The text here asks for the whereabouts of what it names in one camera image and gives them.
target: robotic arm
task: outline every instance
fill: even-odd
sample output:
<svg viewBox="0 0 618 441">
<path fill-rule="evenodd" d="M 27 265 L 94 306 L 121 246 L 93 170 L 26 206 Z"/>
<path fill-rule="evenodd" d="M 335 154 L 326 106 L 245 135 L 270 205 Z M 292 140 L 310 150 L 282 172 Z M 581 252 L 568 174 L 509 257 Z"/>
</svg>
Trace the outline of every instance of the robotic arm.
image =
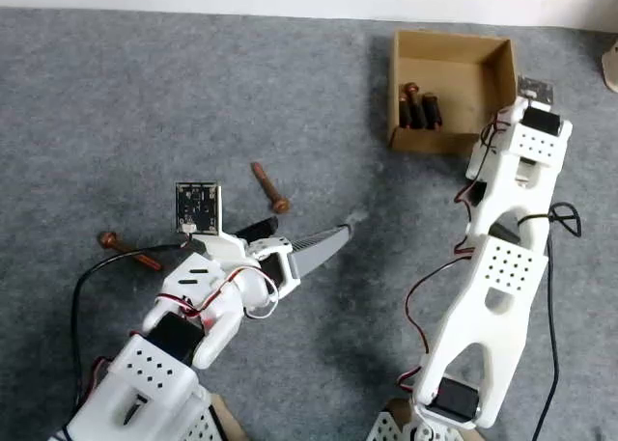
<svg viewBox="0 0 618 441">
<path fill-rule="evenodd" d="M 417 420 L 400 430 L 384 411 L 368 440 L 382 439 L 388 432 L 415 441 L 459 441 L 460 430 L 495 422 L 523 352 L 530 307 L 548 264 L 547 214 L 573 128 L 549 110 L 548 104 L 519 96 L 497 114 L 493 131 L 488 128 L 475 145 L 467 190 L 478 185 L 483 195 L 469 207 L 468 247 L 459 251 L 473 253 L 471 267 L 431 351 L 421 360 L 409 400 Z M 498 223 L 508 213 L 519 221 L 519 234 Z M 474 344 L 484 353 L 479 387 L 447 374 L 447 366 Z"/>
<path fill-rule="evenodd" d="M 219 186 L 183 185 L 182 192 L 189 188 L 187 198 L 197 195 L 199 205 L 183 206 L 190 216 L 181 214 L 179 227 L 194 233 L 206 252 L 191 254 L 165 278 L 144 319 L 143 335 L 128 341 L 50 441 L 226 439 L 211 394 L 191 367 L 207 369 L 236 335 L 243 316 L 268 317 L 301 277 L 351 237 L 350 227 L 341 226 L 295 243 L 275 236 L 249 243 L 220 230 Z M 204 221 L 208 226 L 202 231 Z"/>
</svg>

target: screw head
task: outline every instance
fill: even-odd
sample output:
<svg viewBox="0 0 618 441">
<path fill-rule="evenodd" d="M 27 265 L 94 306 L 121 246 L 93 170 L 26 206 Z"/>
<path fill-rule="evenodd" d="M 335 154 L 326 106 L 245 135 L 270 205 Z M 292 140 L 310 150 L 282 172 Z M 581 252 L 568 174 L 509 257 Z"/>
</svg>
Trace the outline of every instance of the screw head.
<svg viewBox="0 0 618 441">
<path fill-rule="evenodd" d="M 404 91 L 406 91 L 407 93 L 411 94 L 411 93 L 417 93 L 418 92 L 418 86 L 416 85 L 415 82 L 408 82 L 405 86 L 404 86 Z"/>
<path fill-rule="evenodd" d="M 103 248 L 111 248 L 118 239 L 115 232 L 101 232 L 98 235 L 98 244 Z"/>
<path fill-rule="evenodd" d="M 272 204 L 272 210 L 277 214 L 283 214 L 290 209 L 290 201 L 287 198 L 277 200 Z"/>
</svg>

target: cardboard box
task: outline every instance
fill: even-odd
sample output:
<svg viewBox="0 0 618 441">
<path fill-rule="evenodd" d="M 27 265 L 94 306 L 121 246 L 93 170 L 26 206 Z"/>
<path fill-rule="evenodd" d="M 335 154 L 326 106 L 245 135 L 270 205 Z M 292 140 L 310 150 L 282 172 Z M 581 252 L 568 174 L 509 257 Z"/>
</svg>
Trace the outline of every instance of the cardboard box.
<svg viewBox="0 0 618 441">
<path fill-rule="evenodd" d="M 492 114 L 517 96 L 508 39 L 398 31 L 390 69 L 387 138 L 398 151 L 470 154 Z M 407 82 L 437 95 L 440 131 L 399 127 L 399 89 Z"/>
</svg>

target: red wire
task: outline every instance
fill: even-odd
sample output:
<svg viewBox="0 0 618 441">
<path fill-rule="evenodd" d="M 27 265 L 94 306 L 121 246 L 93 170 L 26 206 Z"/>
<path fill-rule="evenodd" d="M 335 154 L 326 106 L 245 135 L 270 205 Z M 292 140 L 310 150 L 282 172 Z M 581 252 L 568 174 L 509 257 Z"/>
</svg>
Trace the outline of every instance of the red wire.
<svg viewBox="0 0 618 441">
<path fill-rule="evenodd" d="M 233 272 L 232 275 L 230 275 L 227 279 L 225 279 L 225 282 L 223 282 L 219 286 L 219 288 L 216 289 L 216 291 L 214 293 L 212 293 L 211 296 L 209 296 L 206 299 L 204 304 L 199 309 L 197 309 L 192 304 L 189 304 L 188 302 L 184 301 L 183 299 L 179 298 L 178 296 L 174 296 L 173 294 L 160 293 L 156 297 L 157 298 L 166 298 L 166 299 L 169 299 L 171 301 L 174 301 L 175 303 L 180 304 L 181 307 L 184 308 L 183 309 L 184 315 L 189 317 L 189 318 L 194 318 L 194 317 L 197 317 L 200 314 L 202 314 L 208 308 L 208 306 L 210 304 L 212 304 L 212 301 L 214 301 L 221 294 L 221 290 L 223 289 L 223 287 L 225 287 L 227 284 L 232 282 L 236 278 L 237 275 L 239 275 L 243 270 L 246 270 L 247 268 L 249 268 L 249 267 L 239 267 L 239 268 L 237 268 L 237 270 L 235 272 Z M 262 269 L 260 269 L 259 267 L 251 266 L 250 268 L 259 270 L 264 275 L 266 275 L 266 273 Z"/>
<path fill-rule="evenodd" d="M 462 256 L 460 258 L 454 258 L 453 260 L 441 265 L 438 269 L 434 270 L 433 272 L 427 274 L 425 277 L 423 277 L 421 280 L 419 280 L 418 282 L 416 282 L 411 289 L 409 290 L 409 292 L 407 293 L 406 296 L 406 317 L 407 320 L 409 320 L 409 322 L 414 326 L 414 328 L 416 329 L 416 331 L 418 332 L 418 334 L 421 337 L 421 340 L 423 341 L 423 346 L 425 347 L 425 354 L 429 354 L 429 342 L 427 340 L 427 336 L 425 335 L 425 332 L 423 331 L 423 329 L 421 328 L 421 326 L 412 318 L 412 316 L 410 315 L 409 312 L 409 300 L 411 299 L 412 295 L 414 294 L 414 292 L 421 286 L 423 285 L 424 282 L 426 282 L 427 280 L 429 280 L 430 278 L 432 278 L 434 275 L 436 275 L 438 272 L 441 272 L 444 269 L 447 269 L 448 267 L 450 267 L 451 265 L 462 261 L 462 260 L 471 260 L 472 257 L 471 256 Z M 405 385 L 404 381 L 406 381 L 407 379 L 409 379 L 410 377 L 416 375 L 419 371 L 421 370 L 421 367 L 418 366 L 415 369 L 402 373 L 401 375 L 399 375 L 399 377 L 397 378 L 397 385 L 402 388 L 405 391 L 411 392 L 412 391 L 412 387 Z"/>
<path fill-rule="evenodd" d="M 474 186 L 474 184 L 478 181 L 479 176 L 481 175 L 481 168 L 483 167 L 483 164 L 485 164 L 485 160 L 487 158 L 487 155 L 488 155 L 488 153 L 490 151 L 490 148 L 492 147 L 493 137 L 498 132 L 506 131 L 506 129 L 504 129 L 504 128 L 498 129 L 498 124 L 511 125 L 510 123 L 507 123 L 505 121 L 500 121 L 498 119 L 497 114 L 496 114 L 493 117 L 493 121 L 491 123 L 489 123 L 488 125 L 486 125 L 485 127 L 483 127 L 483 130 L 481 131 L 481 137 L 482 137 L 484 142 L 485 142 L 485 135 L 487 133 L 489 133 L 489 131 L 492 129 L 492 127 L 493 127 L 493 132 L 490 135 L 490 139 L 489 139 L 488 143 L 486 144 L 487 149 L 485 150 L 485 154 L 483 156 L 483 160 L 481 161 L 481 165 L 479 166 L 479 170 L 477 171 L 476 176 L 474 177 L 474 179 L 468 185 L 466 185 L 464 188 L 462 188 L 459 192 L 457 192 L 457 195 L 455 195 L 455 198 L 453 200 L 455 203 L 463 203 L 465 205 L 465 211 L 467 213 L 467 222 L 468 223 L 472 221 L 472 209 L 470 207 L 470 202 L 467 199 L 465 199 L 464 196 Z M 462 246 L 465 244 L 466 241 L 467 241 L 467 235 L 463 238 L 462 241 L 460 241 L 458 244 L 455 245 L 455 247 L 453 248 L 453 253 L 455 255 L 466 255 L 466 254 L 474 253 L 474 247 L 473 246 L 462 248 Z"/>
<path fill-rule="evenodd" d="M 418 366 L 416 369 L 412 369 L 411 371 L 407 371 L 402 373 L 401 375 L 399 375 L 397 377 L 397 385 L 404 391 L 407 391 L 408 393 L 411 393 L 413 391 L 413 388 L 409 385 L 406 385 L 404 383 L 404 381 L 406 381 L 407 379 L 415 376 L 417 373 L 419 373 L 421 370 L 421 366 Z"/>
<path fill-rule="evenodd" d="M 92 392 L 95 391 L 95 388 L 97 388 L 98 371 L 100 371 L 101 366 L 105 362 L 110 363 L 112 362 L 112 360 L 109 357 L 99 356 L 97 359 L 95 359 L 95 362 L 93 362 L 93 366 L 90 370 L 90 382 L 88 383 L 88 388 L 86 390 L 86 393 L 84 394 L 84 397 L 81 399 L 83 402 L 88 400 Z"/>
</svg>

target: brown bolt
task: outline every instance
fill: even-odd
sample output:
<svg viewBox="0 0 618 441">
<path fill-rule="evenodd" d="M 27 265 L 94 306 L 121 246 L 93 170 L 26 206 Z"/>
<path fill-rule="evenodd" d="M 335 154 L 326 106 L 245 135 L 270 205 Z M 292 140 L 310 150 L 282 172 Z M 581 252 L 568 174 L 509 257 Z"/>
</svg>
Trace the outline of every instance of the brown bolt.
<svg viewBox="0 0 618 441">
<path fill-rule="evenodd" d="M 112 248 L 119 253 L 128 253 L 129 251 L 133 251 L 133 248 L 125 245 L 124 243 L 122 243 L 122 241 L 120 241 L 120 239 L 118 239 L 118 236 L 116 235 L 115 232 L 101 232 L 98 235 L 98 243 L 103 248 Z M 155 261 L 150 256 L 136 255 L 136 256 L 133 256 L 133 258 L 136 261 L 141 262 L 142 264 L 146 265 L 152 270 L 156 270 L 156 271 L 163 270 L 163 266 L 161 265 L 161 263 L 158 261 Z"/>
<path fill-rule="evenodd" d="M 277 214 L 288 212 L 288 209 L 290 209 L 290 201 L 287 198 L 282 197 L 277 191 L 268 178 L 267 173 L 264 172 L 262 165 L 257 162 L 251 163 L 251 170 L 264 189 L 264 192 L 270 198 L 270 201 L 272 202 L 272 210 Z"/>
</svg>

